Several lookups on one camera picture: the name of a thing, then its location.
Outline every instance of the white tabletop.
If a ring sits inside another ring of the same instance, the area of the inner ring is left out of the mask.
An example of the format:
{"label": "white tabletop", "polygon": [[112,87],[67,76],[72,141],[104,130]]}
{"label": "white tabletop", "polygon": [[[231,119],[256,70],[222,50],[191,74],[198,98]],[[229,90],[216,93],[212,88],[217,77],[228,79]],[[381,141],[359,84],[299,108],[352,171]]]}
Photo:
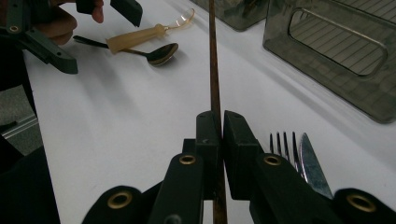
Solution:
{"label": "white tabletop", "polygon": [[[165,175],[195,137],[195,118],[210,110],[208,13],[189,0],[139,1],[136,28],[105,2],[105,22],[78,19],[75,35],[106,38],[166,25],[196,11],[190,27],[136,49],[176,42],[168,64],[71,40],[77,75],[59,72],[26,52],[26,63],[62,223],[81,223],[106,190],[118,185],[145,191]],[[217,21],[221,109],[243,115],[263,147],[270,133],[307,133],[332,192],[357,188],[396,209],[396,123],[378,124],[262,47],[265,21],[238,33]],[[211,223],[205,203],[204,223]],[[228,199],[229,223],[252,223],[248,202]]]}

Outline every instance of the wooden spoon handle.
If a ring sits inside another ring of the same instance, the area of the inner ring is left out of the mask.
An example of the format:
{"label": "wooden spoon handle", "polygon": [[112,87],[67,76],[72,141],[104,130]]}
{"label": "wooden spoon handle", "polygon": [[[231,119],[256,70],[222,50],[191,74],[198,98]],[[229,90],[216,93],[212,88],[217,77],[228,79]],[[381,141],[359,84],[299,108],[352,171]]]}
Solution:
{"label": "wooden spoon handle", "polygon": [[154,37],[165,35],[165,27],[157,24],[152,28],[131,32],[124,35],[117,35],[106,40],[108,48],[113,54],[122,49],[129,49],[133,46],[146,42]]}

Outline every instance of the fork tines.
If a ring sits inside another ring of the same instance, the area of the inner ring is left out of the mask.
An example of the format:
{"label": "fork tines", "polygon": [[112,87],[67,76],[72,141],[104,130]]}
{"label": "fork tines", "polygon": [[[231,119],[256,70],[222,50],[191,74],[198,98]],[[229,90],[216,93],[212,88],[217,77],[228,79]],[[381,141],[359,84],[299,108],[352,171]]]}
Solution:
{"label": "fork tines", "polygon": [[296,169],[297,173],[300,175],[302,174],[302,168],[300,164],[300,159],[299,155],[297,152],[297,143],[296,143],[296,135],[295,132],[292,133],[292,150],[293,150],[293,160],[292,162],[290,160],[290,155],[289,155],[289,147],[288,147],[288,137],[286,135],[286,132],[283,132],[283,146],[284,146],[284,153],[282,153],[282,146],[281,146],[281,140],[280,140],[280,134],[279,132],[276,133],[276,152],[274,151],[274,141],[273,141],[273,135],[270,134],[270,150],[271,153],[277,154],[286,160],[288,160],[291,164],[294,165],[294,168]]}

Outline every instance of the knife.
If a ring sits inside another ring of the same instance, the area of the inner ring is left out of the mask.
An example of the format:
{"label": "knife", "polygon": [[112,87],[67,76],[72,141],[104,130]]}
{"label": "knife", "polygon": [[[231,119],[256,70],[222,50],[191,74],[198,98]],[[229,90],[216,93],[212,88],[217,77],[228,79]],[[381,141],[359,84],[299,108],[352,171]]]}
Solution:
{"label": "knife", "polygon": [[318,158],[315,155],[306,133],[301,137],[298,150],[301,160],[302,176],[306,183],[317,193],[328,199],[332,199],[332,192],[330,191],[329,184],[320,168]]}

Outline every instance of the metal spoon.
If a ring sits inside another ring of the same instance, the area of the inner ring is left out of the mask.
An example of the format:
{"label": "metal spoon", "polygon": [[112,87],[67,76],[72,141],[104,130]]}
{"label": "metal spoon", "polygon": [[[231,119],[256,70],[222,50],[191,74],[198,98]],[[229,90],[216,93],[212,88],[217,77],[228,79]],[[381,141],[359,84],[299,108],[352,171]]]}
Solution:
{"label": "metal spoon", "polygon": [[[100,43],[100,42],[97,42],[97,41],[94,41],[94,40],[91,40],[91,39],[88,39],[88,38],[85,38],[85,37],[82,37],[79,35],[75,35],[75,36],[73,36],[73,38],[78,43],[108,49],[107,44]],[[155,49],[154,51],[152,51],[150,53],[141,52],[141,51],[137,51],[134,49],[123,49],[122,51],[145,56],[148,60],[148,63],[150,63],[152,65],[161,65],[163,63],[166,63],[169,59],[171,59],[172,56],[174,55],[174,53],[177,51],[177,49],[178,49],[178,44],[173,43],[173,44],[168,44],[168,45],[162,46],[158,49]]]}

